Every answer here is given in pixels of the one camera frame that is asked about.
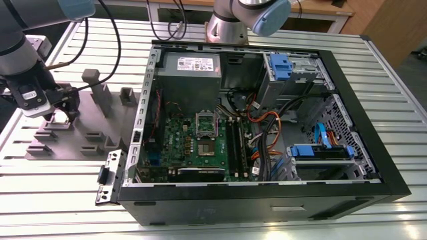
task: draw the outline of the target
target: robotic arm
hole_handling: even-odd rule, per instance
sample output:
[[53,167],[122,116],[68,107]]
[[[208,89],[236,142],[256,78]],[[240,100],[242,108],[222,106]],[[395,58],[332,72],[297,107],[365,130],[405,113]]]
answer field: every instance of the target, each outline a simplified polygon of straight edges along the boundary
[[[13,98],[26,117],[42,116],[49,120],[54,109],[60,109],[72,121],[78,114],[80,98],[73,87],[54,82],[22,31],[77,21],[94,11],[93,0],[0,0],[0,97]],[[288,0],[217,0],[206,41],[246,44],[246,28],[269,36],[289,13]]]
[[217,0],[206,25],[206,41],[248,44],[248,28],[262,37],[273,34],[290,14],[288,0]]
[[0,0],[0,84],[9,89],[26,117],[49,115],[56,107],[74,108],[78,94],[73,103],[64,102],[73,97],[64,96],[65,90],[45,70],[22,31],[76,21],[93,13],[93,0]]

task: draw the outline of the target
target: blue drive bracket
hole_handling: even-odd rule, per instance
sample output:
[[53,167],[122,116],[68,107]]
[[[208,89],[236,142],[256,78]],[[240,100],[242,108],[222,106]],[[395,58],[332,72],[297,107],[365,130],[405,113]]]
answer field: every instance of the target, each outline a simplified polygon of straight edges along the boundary
[[286,81],[292,74],[292,63],[284,54],[269,54],[269,64],[273,71],[273,79],[276,81]]
[[297,156],[313,156],[313,148],[309,145],[296,145],[290,147],[292,157]]
[[352,146],[346,146],[348,157],[352,159],[354,157],[354,150]]
[[321,122],[317,122],[317,124],[314,125],[314,129],[313,129],[313,143],[314,144],[318,142],[318,134],[321,135],[321,142],[325,145],[325,148],[330,149],[332,146],[330,146],[330,143],[328,140],[325,125]]

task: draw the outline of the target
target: power supply label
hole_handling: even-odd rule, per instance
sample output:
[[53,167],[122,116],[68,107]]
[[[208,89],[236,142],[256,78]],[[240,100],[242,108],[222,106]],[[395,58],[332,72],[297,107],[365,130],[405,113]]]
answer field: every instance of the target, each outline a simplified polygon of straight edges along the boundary
[[213,71],[212,58],[180,57],[177,70],[181,71]]

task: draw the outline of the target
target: sticker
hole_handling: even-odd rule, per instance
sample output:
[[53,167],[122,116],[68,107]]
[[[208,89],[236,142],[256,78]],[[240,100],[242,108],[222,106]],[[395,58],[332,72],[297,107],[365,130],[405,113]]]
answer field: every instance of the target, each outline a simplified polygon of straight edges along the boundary
[[252,167],[252,174],[258,175],[260,169],[257,167]]
[[261,105],[256,101],[253,101],[252,106],[253,106],[253,108],[258,109]]
[[177,70],[213,72],[213,58],[180,57]]
[[26,93],[24,93],[24,94],[21,95],[21,98],[22,98],[24,100],[33,99],[34,97],[37,97],[36,91],[29,91],[29,92],[26,92]]

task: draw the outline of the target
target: floor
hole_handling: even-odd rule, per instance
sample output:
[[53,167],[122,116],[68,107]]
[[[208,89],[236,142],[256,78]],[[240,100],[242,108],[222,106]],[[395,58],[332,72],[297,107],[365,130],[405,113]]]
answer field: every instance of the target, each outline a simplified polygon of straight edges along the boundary
[[396,69],[396,73],[421,107],[427,109],[427,60],[419,60],[416,54],[411,54]]

